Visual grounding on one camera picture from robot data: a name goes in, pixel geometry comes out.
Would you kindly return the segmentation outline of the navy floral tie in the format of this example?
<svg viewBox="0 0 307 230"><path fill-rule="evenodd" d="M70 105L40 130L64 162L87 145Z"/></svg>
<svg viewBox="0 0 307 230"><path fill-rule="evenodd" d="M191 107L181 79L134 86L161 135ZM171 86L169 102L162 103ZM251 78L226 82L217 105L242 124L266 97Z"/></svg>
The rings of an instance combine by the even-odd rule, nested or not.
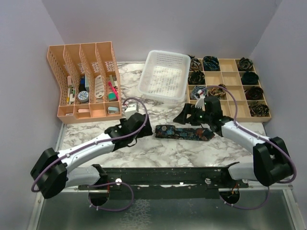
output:
<svg viewBox="0 0 307 230"><path fill-rule="evenodd" d="M157 125L155 127L156 138L183 139L193 141L209 141L215 134L208 128L180 128L174 125Z"/></svg>

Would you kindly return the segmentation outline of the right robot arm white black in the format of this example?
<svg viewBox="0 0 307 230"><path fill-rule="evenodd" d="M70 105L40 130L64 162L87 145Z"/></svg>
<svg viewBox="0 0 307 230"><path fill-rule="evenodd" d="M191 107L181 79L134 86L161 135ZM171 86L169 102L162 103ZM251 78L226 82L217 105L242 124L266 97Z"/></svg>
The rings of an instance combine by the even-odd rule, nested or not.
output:
<svg viewBox="0 0 307 230"><path fill-rule="evenodd" d="M296 169L281 138L258 135L225 116L220 100L215 96L208 96L202 101L203 108L186 103L173 121L192 126L208 124L212 132L232 140L253 155L252 163L234 163L221 174L223 186L232 187L238 180L250 180L268 187L284 183L287 177L295 178Z"/></svg>

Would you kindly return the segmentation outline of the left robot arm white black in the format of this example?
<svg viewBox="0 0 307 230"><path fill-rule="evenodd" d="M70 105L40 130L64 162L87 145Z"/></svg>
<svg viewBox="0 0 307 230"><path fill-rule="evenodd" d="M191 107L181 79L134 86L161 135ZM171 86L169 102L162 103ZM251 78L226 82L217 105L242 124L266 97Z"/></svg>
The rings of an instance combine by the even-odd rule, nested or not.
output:
<svg viewBox="0 0 307 230"><path fill-rule="evenodd" d="M135 113L79 146L57 152L48 148L43 151L30 172L34 179L31 191L40 192L45 199L52 198L64 188L77 185L69 174L75 172L80 165L100 155L130 147L133 141L152 134L149 116Z"/></svg>

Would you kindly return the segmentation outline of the teal eraser block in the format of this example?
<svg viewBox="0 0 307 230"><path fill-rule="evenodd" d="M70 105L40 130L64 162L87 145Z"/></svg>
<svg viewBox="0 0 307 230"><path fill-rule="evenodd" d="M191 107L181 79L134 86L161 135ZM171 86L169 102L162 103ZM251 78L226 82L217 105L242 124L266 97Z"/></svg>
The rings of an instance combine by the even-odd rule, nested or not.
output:
<svg viewBox="0 0 307 230"><path fill-rule="evenodd" d="M118 98L117 98L117 96L116 96L115 93L110 92L110 93L108 94L108 100L109 100L110 102L111 102L111 101L117 101Z"/></svg>

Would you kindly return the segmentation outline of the rolled gold paisley tie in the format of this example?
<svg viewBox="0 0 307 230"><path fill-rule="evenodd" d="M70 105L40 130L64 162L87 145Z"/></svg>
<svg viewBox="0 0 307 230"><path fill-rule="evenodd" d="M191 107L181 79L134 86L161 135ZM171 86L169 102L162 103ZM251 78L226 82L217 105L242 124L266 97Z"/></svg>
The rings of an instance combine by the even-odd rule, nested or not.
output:
<svg viewBox="0 0 307 230"><path fill-rule="evenodd" d="M226 86L224 84L219 84L218 87L212 87L208 90L208 96L216 96L218 99L223 99L226 95Z"/></svg>

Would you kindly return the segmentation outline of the white plastic basket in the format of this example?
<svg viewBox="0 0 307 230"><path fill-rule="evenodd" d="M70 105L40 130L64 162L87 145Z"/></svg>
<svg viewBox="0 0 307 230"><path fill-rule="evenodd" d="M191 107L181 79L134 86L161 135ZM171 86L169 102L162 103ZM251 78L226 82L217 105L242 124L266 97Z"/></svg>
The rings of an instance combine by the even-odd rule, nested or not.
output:
<svg viewBox="0 0 307 230"><path fill-rule="evenodd" d="M149 52L138 91L147 99L176 104L185 96L191 58L188 55L152 50Z"/></svg>

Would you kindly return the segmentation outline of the white perforated card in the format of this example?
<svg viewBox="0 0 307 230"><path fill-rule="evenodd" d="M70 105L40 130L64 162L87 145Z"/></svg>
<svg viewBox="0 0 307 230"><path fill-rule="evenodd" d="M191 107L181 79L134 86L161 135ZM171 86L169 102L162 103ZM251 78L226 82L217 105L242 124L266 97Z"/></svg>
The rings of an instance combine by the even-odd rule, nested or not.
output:
<svg viewBox="0 0 307 230"><path fill-rule="evenodd" d="M104 96L104 83L101 75L98 75L94 80L94 95L96 99Z"/></svg>

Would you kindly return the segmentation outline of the rolled striped brown tie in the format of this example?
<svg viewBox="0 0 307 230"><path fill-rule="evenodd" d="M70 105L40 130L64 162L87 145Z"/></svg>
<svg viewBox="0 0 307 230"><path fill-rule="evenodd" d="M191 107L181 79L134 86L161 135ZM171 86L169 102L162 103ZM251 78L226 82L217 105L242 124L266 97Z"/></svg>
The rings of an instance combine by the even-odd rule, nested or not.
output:
<svg viewBox="0 0 307 230"><path fill-rule="evenodd" d="M190 71L202 71L202 63L197 58L192 58L190 60Z"/></svg>

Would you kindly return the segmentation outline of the round blue patterned tin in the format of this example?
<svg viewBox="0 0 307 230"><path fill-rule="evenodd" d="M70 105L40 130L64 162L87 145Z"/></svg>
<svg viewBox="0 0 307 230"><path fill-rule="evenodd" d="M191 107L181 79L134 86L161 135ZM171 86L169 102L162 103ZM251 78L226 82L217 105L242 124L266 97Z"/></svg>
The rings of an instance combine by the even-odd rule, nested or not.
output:
<svg viewBox="0 0 307 230"><path fill-rule="evenodd" d="M80 103L87 103L89 101L89 92L81 91L78 93L78 100Z"/></svg>

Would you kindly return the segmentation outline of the rolled teal dark tie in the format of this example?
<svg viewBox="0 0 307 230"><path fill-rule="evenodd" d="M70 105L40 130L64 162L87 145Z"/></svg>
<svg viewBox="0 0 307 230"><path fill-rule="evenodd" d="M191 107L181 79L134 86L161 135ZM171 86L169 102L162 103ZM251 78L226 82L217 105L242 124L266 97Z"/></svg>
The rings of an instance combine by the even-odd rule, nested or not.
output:
<svg viewBox="0 0 307 230"><path fill-rule="evenodd" d="M205 56L203 58L203 68L205 71L219 71L219 60L214 56Z"/></svg>

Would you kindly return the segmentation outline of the peach file organizer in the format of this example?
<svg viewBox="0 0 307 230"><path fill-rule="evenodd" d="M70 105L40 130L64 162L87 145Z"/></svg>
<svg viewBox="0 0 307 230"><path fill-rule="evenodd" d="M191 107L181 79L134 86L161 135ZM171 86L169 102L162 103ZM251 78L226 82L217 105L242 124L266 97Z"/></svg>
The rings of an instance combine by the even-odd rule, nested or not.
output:
<svg viewBox="0 0 307 230"><path fill-rule="evenodd" d="M97 42L50 46L47 60L60 88L57 117L64 124L117 120L122 117L120 75L112 42ZM103 98L94 95L94 80L101 75ZM108 82L118 92L117 101L109 101L112 92ZM80 103L78 93L89 92L89 101ZM118 107L119 114L109 115L109 106Z"/></svg>

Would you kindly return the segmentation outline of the wooden compartment tray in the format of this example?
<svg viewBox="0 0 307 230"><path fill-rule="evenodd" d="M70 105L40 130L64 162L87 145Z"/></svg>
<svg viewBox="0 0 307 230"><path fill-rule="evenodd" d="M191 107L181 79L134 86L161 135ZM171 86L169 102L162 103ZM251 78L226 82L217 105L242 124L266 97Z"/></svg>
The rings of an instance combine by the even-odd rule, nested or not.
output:
<svg viewBox="0 0 307 230"><path fill-rule="evenodd" d="M219 71L205 71L203 68L203 58L197 58L202 63L202 72L205 75L205 86L208 90L212 87L218 87L219 84L224 84L226 86L226 95L223 99L220 99L222 111L227 116L237 116L239 122L268 122L271 119L271 110L269 116L267 117L252 117L249 112L249 105L254 102L267 104L265 95L263 92L263 97L260 100L247 100L245 97L245 90L250 87L261 87L260 80L257 85L243 85L241 83L241 78L245 71L239 71L237 68L237 63L240 59L223 59L218 58L219 60ZM195 104L197 100L190 99L190 92L195 86L199 85L187 85L187 101L191 104Z"/></svg>

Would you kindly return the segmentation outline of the rolled dark red tie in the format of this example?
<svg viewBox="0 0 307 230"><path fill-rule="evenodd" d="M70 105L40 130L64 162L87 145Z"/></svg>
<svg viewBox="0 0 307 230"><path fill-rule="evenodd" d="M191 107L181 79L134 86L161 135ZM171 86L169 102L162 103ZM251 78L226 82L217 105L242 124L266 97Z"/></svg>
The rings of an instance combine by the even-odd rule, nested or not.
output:
<svg viewBox="0 0 307 230"><path fill-rule="evenodd" d="M260 100L263 97L263 89L261 87L250 87L245 90L245 97L247 100Z"/></svg>

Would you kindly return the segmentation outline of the rolled black gold tie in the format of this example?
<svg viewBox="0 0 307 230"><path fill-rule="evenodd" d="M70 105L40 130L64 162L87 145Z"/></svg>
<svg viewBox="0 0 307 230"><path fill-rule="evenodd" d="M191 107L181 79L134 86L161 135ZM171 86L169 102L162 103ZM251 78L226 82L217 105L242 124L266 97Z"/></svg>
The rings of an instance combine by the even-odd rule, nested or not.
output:
<svg viewBox="0 0 307 230"><path fill-rule="evenodd" d="M252 117L267 117L269 116L270 109L264 103L254 102L249 106L249 112Z"/></svg>

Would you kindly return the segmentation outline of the black metal base rail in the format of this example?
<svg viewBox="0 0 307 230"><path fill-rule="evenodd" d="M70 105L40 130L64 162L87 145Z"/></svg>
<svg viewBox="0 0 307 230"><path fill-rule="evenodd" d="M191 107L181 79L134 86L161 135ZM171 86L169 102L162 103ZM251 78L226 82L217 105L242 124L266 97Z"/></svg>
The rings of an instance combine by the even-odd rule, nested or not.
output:
<svg viewBox="0 0 307 230"><path fill-rule="evenodd" d="M93 186L82 183L79 190L106 193L111 199L218 199L232 188L245 190L263 186L256 181L233 180L227 167L103 168Z"/></svg>

